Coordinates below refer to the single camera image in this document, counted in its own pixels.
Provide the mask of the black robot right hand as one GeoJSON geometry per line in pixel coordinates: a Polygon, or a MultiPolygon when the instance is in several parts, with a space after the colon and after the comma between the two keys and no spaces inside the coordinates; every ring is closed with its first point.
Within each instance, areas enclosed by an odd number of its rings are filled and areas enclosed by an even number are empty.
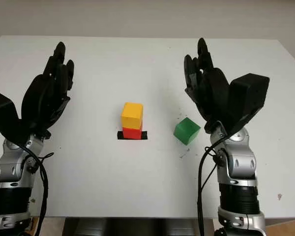
{"type": "Polygon", "coordinates": [[[211,134],[226,114],[229,83],[221,69],[214,67],[203,38],[197,44],[198,57],[184,57],[185,92],[196,104],[211,134]]]}

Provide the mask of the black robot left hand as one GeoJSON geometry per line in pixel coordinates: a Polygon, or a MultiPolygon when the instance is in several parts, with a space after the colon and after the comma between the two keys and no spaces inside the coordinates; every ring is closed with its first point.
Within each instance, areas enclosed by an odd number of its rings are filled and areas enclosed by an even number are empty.
{"type": "Polygon", "coordinates": [[[49,57],[42,74],[37,75],[27,89],[21,107],[22,123],[30,133],[49,139],[48,129],[62,115],[72,89],[74,62],[64,63],[65,44],[59,42],[49,57]]]}

